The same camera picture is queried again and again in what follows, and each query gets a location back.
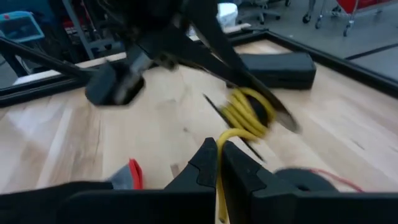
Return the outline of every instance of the wood grain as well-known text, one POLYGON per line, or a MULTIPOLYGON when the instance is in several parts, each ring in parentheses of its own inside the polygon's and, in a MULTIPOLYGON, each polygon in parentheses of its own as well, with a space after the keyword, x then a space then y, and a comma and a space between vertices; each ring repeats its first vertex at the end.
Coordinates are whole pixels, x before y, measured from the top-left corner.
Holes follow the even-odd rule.
MULTIPOLYGON (((237 50, 288 51, 266 40, 237 50)), ((183 66, 144 76, 146 89, 128 107, 95 108, 79 89, 0 110, 0 191, 105 179, 129 158, 142 167, 145 188, 166 186, 206 137, 227 129, 203 94, 222 105, 228 90, 222 81, 183 66)), ((303 131, 294 134, 275 124, 252 145, 266 169, 321 168, 367 191, 398 189, 395 99, 321 65, 310 91, 274 93, 303 131)), ((256 159, 240 139, 232 140, 256 159)))

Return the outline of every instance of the blue machine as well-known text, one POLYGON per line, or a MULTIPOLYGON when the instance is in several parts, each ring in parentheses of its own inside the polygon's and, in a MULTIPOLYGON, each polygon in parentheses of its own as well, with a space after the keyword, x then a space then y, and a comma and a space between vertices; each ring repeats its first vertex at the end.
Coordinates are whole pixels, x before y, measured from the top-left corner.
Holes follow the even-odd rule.
POLYGON ((0 36, 18 43, 44 38, 44 33, 30 12, 0 14, 0 36))

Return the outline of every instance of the red tag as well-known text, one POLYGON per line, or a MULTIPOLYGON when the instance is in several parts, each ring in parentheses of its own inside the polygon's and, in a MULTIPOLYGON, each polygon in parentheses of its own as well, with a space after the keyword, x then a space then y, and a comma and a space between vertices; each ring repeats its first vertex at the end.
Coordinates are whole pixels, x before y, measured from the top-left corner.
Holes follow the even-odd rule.
POLYGON ((139 167, 138 162, 135 159, 130 159, 129 168, 133 179, 133 189, 134 190, 142 190, 143 186, 143 178, 142 178, 142 170, 139 167))

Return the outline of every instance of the yellow cable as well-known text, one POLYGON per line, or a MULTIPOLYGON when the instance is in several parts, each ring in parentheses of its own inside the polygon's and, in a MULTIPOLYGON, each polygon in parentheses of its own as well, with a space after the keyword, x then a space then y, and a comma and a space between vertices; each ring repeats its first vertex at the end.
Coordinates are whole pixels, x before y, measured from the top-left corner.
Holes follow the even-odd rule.
POLYGON ((273 122, 276 117, 275 109, 260 93, 249 88, 238 88, 233 90, 229 97, 229 104, 220 109, 221 113, 231 123, 234 128, 226 130, 217 140, 218 153, 218 175, 217 175, 217 192, 218 192, 218 218, 222 223, 228 221, 226 210, 223 183, 221 181, 221 153, 223 152, 224 143, 231 137, 241 137, 248 141, 255 141, 267 134, 268 128, 264 126, 257 117, 251 107, 247 96, 255 98, 264 107, 268 117, 268 123, 273 122))

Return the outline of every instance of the red object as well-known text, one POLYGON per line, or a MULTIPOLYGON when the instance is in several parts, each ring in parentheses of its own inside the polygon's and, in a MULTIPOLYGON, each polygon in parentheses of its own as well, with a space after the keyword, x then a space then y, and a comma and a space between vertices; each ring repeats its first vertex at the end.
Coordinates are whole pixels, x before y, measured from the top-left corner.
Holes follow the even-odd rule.
POLYGON ((335 174, 332 174, 332 173, 330 173, 328 171, 325 171, 325 170, 322 170, 322 169, 310 169, 310 171, 313 172, 313 173, 316 173, 316 174, 325 174, 325 175, 331 177, 333 180, 338 181, 338 182, 340 182, 342 184, 345 184, 345 185, 351 187, 352 189, 356 190, 357 192, 364 192, 364 190, 361 187, 359 187, 358 185, 352 183, 349 180, 346 180, 344 178, 338 177, 335 174))
MULTIPOLYGON (((379 0, 380 3, 388 2, 390 0, 379 0)), ((356 0, 337 0, 341 8, 347 13, 353 13, 356 0)), ((359 0, 357 9, 363 9, 377 4, 378 0, 359 0)))
POLYGON ((132 175, 133 189, 134 190, 142 190, 144 188, 143 185, 143 177, 141 167, 138 165, 138 162, 135 159, 130 159, 129 161, 130 172, 132 175))

